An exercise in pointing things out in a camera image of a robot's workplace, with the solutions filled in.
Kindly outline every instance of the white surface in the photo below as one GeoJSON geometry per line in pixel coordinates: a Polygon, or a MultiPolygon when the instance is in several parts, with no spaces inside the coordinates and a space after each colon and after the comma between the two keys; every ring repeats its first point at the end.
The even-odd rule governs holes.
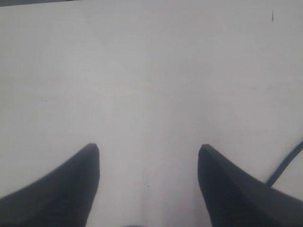
{"type": "MultiPolygon", "coordinates": [[[[302,1],[0,8],[0,196],[95,142],[88,227],[210,226],[202,143],[264,181],[303,137],[302,20],[302,1]]],[[[303,199],[300,162],[276,187],[303,199]]]]}

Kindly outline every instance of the white floor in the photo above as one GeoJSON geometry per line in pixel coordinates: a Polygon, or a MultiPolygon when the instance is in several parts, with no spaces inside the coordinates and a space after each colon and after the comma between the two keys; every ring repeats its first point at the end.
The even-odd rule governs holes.
{"type": "MultiPolygon", "coordinates": [[[[95,142],[88,227],[209,227],[202,143],[264,181],[303,138],[302,20],[282,0],[0,8],[0,196],[95,142]]],[[[275,185],[300,199],[302,158],[275,185]]]]}

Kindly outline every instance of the black cable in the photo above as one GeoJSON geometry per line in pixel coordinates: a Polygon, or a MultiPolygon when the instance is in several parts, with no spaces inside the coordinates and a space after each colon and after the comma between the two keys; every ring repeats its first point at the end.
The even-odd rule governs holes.
{"type": "Polygon", "coordinates": [[[286,167],[301,152],[301,150],[303,150],[303,141],[286,156],[286,158],[282,161],[282,163],[279,165],[279,167],[276,169],[276,171],[267,180],[266,184],[269,187],[274,185],[274,183],[281,176],[281,174],[284,172],[286,167]]]}

